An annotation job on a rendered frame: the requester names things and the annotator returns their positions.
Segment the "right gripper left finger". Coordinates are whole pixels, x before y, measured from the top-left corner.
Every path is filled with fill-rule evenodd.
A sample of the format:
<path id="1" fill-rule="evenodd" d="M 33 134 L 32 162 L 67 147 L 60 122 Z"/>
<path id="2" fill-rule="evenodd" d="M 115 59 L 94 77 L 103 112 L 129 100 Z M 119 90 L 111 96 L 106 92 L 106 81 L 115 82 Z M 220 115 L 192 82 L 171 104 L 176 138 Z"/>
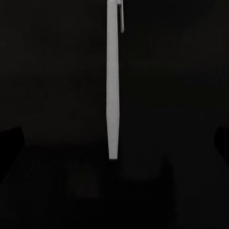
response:
<path id="1" fill-rule="evenodd" d="M 0 132 L 0 184 L 25 145 L 20 127 Z"/>

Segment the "pen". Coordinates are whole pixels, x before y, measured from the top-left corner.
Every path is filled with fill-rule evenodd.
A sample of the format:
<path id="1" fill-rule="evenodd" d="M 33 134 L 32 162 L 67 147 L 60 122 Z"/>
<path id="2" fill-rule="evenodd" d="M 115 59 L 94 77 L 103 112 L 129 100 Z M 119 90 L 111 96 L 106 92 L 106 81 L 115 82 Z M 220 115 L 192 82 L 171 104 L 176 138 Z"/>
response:
<path id="1" fill-rule="evenodd" d="M 124 32 L 123 0 L 107 0 L 107 68 L 106 68 L 106 120 L 109 159 L 118 157 L 119 138 L 119 63 L 118 19 L 120 6 L 121 33 Z"/>

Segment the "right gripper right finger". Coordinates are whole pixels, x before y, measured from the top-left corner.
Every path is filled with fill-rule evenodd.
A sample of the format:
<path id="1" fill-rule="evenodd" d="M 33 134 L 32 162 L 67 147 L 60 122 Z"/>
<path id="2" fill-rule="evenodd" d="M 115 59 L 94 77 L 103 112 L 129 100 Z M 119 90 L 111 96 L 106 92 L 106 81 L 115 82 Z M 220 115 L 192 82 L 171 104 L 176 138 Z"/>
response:
<path id="1" fill-rule="evenodd" d="M 229 165 L 229 129 L 218 127 L 214 144 Z"/>

